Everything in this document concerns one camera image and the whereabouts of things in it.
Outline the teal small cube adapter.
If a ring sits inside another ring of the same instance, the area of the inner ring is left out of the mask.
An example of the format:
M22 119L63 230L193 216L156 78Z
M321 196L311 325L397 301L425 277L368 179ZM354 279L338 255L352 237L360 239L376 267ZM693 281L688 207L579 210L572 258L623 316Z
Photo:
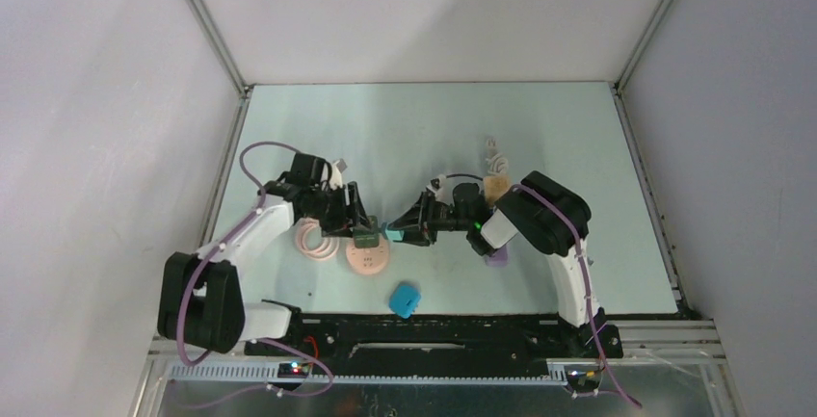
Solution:
M382 227L383 237L390 242L403 242L405 232L403 230L391 229L388 225Z

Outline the dark green cube socket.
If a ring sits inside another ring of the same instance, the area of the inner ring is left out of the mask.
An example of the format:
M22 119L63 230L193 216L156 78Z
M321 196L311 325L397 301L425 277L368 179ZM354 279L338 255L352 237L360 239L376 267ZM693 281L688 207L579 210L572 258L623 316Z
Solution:
M376 248L380 242L381 232L376 220L370 220L367 225L358 226L353 230L355 248Z

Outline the beige cube socket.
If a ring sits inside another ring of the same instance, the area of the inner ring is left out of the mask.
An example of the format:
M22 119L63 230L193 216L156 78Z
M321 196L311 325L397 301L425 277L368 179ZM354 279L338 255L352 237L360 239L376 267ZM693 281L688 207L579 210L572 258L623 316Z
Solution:
M507 174L493 174L483 178L484 195L489 207L494 207L496 201L512 186Z

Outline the purple power strip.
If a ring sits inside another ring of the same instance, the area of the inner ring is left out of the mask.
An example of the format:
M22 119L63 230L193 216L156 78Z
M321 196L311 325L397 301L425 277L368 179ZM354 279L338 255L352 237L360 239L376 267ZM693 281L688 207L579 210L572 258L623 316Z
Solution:
M484 257L485 264L488 267L504 268L509 264L509 252L506 246L498 248L494 253Z

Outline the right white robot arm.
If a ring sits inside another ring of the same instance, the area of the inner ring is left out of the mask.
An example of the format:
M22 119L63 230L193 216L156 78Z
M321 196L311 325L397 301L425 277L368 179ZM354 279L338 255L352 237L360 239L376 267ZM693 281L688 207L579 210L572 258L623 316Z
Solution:
M439 198L442 181L432 180L399 218L384 226L392 242L429 247L441 232L463 232L480 256L492 257L513 238L524 238L538 252L552 257L555 266L558 316L567 323L560 332L566 353L584 357L599 343L592 324L601 306L593 292L586 240L592 212L578 194L539 171L519 184L489 196L488 180L461 182L449 201Z

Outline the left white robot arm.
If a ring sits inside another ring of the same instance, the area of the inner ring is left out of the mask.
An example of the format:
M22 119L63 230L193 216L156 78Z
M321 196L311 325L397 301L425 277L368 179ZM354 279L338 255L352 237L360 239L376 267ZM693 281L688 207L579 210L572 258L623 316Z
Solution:
M314 155L295 154L289 170L262 184L250 210L225 234L192 253L175 252L165 263L157 331L179 348L227 353L238 343L267 338L281 355L304 343L293 323L295 308L277 301L247 301L241 288L268 246L304 219L325 237L350 238L370 230L356 182L340 167Z

